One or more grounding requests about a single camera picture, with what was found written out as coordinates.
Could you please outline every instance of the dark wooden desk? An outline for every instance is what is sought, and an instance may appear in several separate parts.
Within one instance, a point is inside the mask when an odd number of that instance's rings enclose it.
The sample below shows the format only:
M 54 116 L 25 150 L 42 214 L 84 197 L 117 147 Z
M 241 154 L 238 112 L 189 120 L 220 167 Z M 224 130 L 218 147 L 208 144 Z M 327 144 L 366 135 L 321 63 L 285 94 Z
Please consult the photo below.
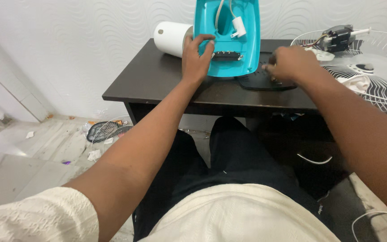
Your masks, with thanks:
M 268 59 L 291 40 L 261 40 L 261 59 Z M 125 102 L 136 124 L 181 80 L 181 59 L 159 51 L 150 39 L 102 95 L 104 100 Z M 185 113 L 263 117 L 270 112 L 317 113 L 300 88 L 288 91 L 243 89 L 234 78 L 207 77 Z

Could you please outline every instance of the blue plastic housing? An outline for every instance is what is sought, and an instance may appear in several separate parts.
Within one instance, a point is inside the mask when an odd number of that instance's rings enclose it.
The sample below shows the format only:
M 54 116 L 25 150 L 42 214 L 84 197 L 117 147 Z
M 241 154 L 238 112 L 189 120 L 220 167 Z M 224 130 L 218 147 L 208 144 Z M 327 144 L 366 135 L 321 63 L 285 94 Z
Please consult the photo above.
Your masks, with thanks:
M 235 33 L 229 0 L 225 0 L 220 12 L 218 31 L 215 29 L 215 19 L 221 0 L 197 0 L 193 36 L 212 34 L 216 36 L 215 52 L 240 52 L 243 58 L 239 61 L 211 61 L 209 76 L 235 77 L 254 72 L 258 67 L 261 45 L 261 24 L 258 0 L 232 0 L 232 11 L 236 17 L 241 16 L 246 34 L 231 38 Z M 200 55 L 204 53 L 208 41 L 200 45 Z

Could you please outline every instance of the wavy wall pattern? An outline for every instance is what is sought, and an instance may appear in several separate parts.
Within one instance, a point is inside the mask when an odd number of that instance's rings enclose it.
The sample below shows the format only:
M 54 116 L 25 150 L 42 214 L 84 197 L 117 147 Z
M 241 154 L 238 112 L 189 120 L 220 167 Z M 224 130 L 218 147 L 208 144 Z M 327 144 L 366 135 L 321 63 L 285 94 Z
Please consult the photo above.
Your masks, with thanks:
M 387 31 L 387 0 L 260 0 L 261 38 L 338 24 Z M 195 0 L 0 0 L 0 46 L 58 113 L 126 114 L 101 95 L 161 21 L 192 23 Z

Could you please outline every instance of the desk leg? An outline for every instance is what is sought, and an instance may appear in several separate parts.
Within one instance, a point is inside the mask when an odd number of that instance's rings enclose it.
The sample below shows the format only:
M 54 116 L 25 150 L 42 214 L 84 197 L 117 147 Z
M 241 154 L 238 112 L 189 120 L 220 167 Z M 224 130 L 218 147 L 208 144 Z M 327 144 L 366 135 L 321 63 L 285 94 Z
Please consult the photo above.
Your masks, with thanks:
M 146 104 L 146 103 L 134 103 L 134 102 L 125 102 L 126 110 L 128 111 L 129 117 L 134 125 L 136 125 L 141 119 L 143 119 L 153 108 L 156 107 L 155 104 Z

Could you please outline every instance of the shirt sleeve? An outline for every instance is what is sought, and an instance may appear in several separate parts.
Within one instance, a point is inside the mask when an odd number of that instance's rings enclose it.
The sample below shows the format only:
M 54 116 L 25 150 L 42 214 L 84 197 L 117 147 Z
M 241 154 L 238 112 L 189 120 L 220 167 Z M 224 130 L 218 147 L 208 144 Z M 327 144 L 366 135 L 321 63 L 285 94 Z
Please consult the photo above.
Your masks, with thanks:
M 55 187 L 0 206 L 0 241 L 98 241 L 98 217 L 78 190 Z

